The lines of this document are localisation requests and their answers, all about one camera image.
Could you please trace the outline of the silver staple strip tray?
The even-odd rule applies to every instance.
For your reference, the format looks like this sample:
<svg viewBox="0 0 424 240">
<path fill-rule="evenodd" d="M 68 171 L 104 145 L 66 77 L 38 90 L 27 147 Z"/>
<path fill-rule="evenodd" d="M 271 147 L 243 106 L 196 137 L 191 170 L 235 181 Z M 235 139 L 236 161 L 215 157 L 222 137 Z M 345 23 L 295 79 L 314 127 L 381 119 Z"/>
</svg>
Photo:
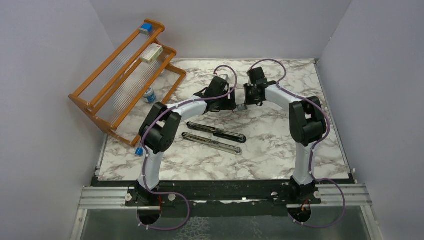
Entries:
<svg viewBox="0 0 424 240">
<path fill-rule="evenodd" d="M 245 111 L 246 109 L 247 109 L 247 106 L 246 106 L 244 103 L 242 103 L 242 104 L 238 104 L 238 105 L 236 106 L 235 111 L 237 111 L 237 112 L 241 112 L 241 111 Z"/>
</svg>

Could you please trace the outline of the black stapler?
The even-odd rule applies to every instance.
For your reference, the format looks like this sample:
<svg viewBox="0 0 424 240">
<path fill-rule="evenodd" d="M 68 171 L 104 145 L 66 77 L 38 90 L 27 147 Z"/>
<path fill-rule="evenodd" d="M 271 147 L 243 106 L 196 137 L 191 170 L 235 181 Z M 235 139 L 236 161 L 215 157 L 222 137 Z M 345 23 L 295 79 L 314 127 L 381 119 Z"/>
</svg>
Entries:
<svg viewBox="0 0 424 240">
<path fill-rule="evenodd" d="M 191 130 L 209 133 L 209 134 L 212 134 L 215 137 L 226 139 L 226 140 L 233 141 L 233 142 L 236 142 L 236 143 L 242 143 L 243 144 L 247 141 L 247 137 L 244 134 L 241 134 L 241 133 L 235 133 L 235 132 L 227 131 L 227 130 L 224 130 L 224 129 L 212 127 L 212 126 L 194 123 L 194 122 L 191 122 L 191 121 L 187 122 L 186 126 Z"/>
</svg>

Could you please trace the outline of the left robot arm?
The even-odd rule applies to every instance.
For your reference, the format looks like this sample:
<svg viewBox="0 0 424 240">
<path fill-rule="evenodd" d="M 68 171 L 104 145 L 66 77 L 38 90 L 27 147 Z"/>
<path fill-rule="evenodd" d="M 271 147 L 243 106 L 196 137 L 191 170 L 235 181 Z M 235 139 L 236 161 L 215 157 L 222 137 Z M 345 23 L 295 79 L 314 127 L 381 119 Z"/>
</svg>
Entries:
<svg viewBox="0 0 424 240">
<path fill-rule="evenodd" d="M 215 76 L 209 86 L 186 100 L 168 105 L 161 102 L 153 105 L 139 129 L 140 146 L 145 157 L 137 179 L 141 187 L 138 199 L 144 205 L 152 205 L 157 200 L 159 193 L 154 188 L 160 183 L 162 158 L 173 144 L 180 123 L 217 110 L 219 104 L 228 100 L 234 91 L 235 87 L 230 87 L 227 80 Z"/>
</svg>

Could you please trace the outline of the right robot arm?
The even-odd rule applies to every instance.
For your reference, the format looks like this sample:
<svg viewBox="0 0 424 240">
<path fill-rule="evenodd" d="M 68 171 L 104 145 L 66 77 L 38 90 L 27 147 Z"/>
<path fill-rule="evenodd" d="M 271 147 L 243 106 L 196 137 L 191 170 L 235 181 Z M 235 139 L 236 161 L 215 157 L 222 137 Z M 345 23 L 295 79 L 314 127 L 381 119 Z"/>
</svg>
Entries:
<svg viewBox="0 0 424 240">
<path fill-rule="evenodd" d="M 261 67 L 247 71 L 244 84 L 245 105 L 274 103 L 289 113 L 289 131 L 296 143 L 295 168 L 288 185 L 289 199 L 300 204 L 315 191 L 315 150 L 328 136 L 328 117 L 318 97 L 296 95 L 275 81 L 268 81 Z"/>
</svg>

